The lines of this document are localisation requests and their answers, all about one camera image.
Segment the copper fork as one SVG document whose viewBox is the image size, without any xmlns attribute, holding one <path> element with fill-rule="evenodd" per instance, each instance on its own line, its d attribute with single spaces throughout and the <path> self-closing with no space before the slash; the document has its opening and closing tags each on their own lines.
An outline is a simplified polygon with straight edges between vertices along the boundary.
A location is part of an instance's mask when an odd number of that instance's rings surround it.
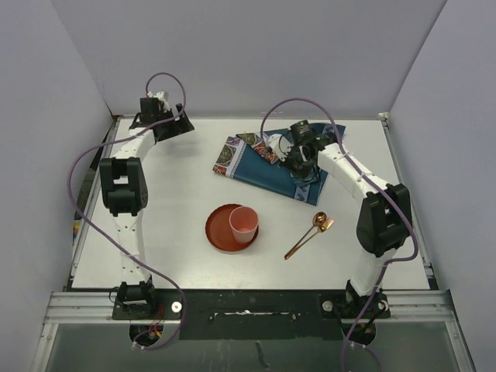
<svg viewBox="0 0 496 372">
<path fill-rule="evenodd" d="M 290 259 L 302 246 L 304 246 L 307 242 L 317 236 L 319 233 L 323 233 L 328 230 L 334 223 L 333 219 L 327 219 L 322 222 L 319 226 L 316 227 L 316 231 L 311 234 L 308 238 L 304 239 L 302 242 L 298 243 L 296 246 L 291 248 L 285 255 L 284 259 Z"/>
</svg>

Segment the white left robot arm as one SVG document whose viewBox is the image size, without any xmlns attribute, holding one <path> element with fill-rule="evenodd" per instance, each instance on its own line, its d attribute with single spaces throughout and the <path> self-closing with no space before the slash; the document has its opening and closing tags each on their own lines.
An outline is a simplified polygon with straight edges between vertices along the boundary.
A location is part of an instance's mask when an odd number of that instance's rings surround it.
<svg viewBox="0 0 496 372">
<path fill-rule="evenodd" d="M 121 254 L 122 275 L 116 301 L 130 304 L 142 319 L 154 315 L 158 306 L 152 275 L 143 266 L 143 211 L 149 194 L 142 161 L 157 143 L 195 129 L 181 111 L 183 105 L 177 104 L 176 109 L 179 116 L 174 118 L 167 92 L 147 92 L 129 127 L 131 139 L 113 157 L 100 162 L 102 200 L 113 217 L 117 242 L 126 250 Z"/>
</svg>

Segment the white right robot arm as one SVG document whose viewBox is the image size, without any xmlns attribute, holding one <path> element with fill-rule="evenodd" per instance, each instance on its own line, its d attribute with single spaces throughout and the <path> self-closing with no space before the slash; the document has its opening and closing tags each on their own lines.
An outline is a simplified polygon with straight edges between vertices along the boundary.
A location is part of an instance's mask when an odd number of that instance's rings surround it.
<svg viewBox="0 0 496 372">
<path fill-rule="evenodd" d="M 296 122 L 288 133 L 266 138 L 269 153 L 299 180 L 325 171 L 360 205 L 356 237 L 363 248 L 358 268 L 350 278 L 354 292 L 345 297 L 346 310 L 364 316 L 373 307 L 370 294 L 381 285 L 381 271 L 411 235 L 409 190 L 378 177 L 340 142 L 342 131 L 331 124 L 319 133 L 306 120 Z"/>
</svg>

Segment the copper spoon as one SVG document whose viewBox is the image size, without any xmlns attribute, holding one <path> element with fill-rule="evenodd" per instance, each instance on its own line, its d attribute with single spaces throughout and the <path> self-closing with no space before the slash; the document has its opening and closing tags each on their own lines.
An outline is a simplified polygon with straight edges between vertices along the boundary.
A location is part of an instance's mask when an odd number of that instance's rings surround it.
<svg viewBox="0 0 496 372">
<path fill-rule="evenodd" d="M 296 251 L 296 248 L 302 243 L 302 241 L 305 239 L 305 237 L 314 229 L 320 227 L 325 221 L 327 220 L 327 214 L 324 212 L 317 212 L 313 219 L 312 219 L 312 225 L 308 229 L 308 231 L 303 235 L 302 238 L 300 238 L 299 241 L 296 242 L 295 245 L 293 245 L 292 248 L 286 254 L 284 255 L 284 259 L 287 260 L 291 257 L 291 255 Z"/>
</svg>

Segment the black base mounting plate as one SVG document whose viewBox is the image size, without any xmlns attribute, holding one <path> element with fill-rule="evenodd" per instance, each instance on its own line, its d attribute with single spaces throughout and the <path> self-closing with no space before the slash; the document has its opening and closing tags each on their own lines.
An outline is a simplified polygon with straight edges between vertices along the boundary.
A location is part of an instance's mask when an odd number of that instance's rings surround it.
<svg viewBox="0 0 496 372">
<path fill-rule="evenodd" d="M 180 341 L 341 340 L 347 332 L 370 343 L 375 322 L 391 316 L 387 296 L 371 303 L 344 290 L 174 290 L 159 289 L 151 304 L 115 301 L 112 319 L 128 321 L 129 337 L 144 346 Z"/>
</svg>

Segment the aluminium front rail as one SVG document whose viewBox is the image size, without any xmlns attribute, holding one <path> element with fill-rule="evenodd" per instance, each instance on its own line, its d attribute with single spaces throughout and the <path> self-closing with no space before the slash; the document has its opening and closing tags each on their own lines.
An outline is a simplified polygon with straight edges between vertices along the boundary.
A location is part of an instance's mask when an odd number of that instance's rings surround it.
<svg viewBox="0 0 496 372">
<path fill-rule="evenodd" d="M 181 314 L 201 314 L 208 320 L 219 315 L 334 315 L 345 322 L 359 314 L 362 305 L 349 303 L 343 291 L 317 290 L 188 290 L 186 302 L 174 290 L 160 290 L 153 311 L 120 305 L 108 292 L 69 291 L 51 295 L 44 316 L 46 324 L 105 322 L 149 323 L 155 319 L 175 324 Z M 400 321 L 443 321 L 454 316 L 453 303 L 442 291 L 386 291 L 370 305 L 363 319 L 377 314 L 380 319 Z"/>
</svg>

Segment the red round plate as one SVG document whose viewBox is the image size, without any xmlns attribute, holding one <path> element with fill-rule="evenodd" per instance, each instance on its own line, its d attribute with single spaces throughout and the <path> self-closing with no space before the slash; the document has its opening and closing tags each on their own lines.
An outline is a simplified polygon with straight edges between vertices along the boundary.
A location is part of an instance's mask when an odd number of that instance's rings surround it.
<svg viewBox="0 0 496 372">
<path fill-rule="evenodd" d="M 259 228 L 255 230 L 253 238 L 248 243 L 238 243 L 229 225 L 231 212 L 241 207 L 239 204 L 222 205 L 215 209 L 207 218 L 205 223 L 205 235 L 208 241 L 218 250 L 227 253 L 235 253 L 246 249 L 258 236 Z"/>
</svg>

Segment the pink plastic cup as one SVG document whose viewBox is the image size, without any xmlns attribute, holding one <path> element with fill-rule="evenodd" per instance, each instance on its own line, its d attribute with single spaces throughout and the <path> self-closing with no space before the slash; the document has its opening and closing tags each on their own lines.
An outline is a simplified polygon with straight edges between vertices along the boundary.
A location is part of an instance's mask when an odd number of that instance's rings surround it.
<svg viewBox="0 0 496 372">
<path fill-rule="evenodd" d="M 235 208 L 229 215 L 229 226 L 239 244 L 247 244 L 254 238 L 258 222 L 258 214 L 246 206 Z"/>
</svg>

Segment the blue patterned placemat cloth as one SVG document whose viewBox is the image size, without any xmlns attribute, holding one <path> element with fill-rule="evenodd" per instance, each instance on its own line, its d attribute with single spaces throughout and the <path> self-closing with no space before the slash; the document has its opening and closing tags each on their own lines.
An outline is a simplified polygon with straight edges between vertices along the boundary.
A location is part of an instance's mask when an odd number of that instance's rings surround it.
<svg viewBox="0 0 496 372">
<path fill-rule="evenodd" d="M 212 170 L 223 176 L 273 191 L 280 195 L 316 206 L 326 183 L 323 170 L 308 182 L 299 181 L 279 165 L 275 153 L 264 154 L 259 133 L 229 136 Z"/>
</svg>

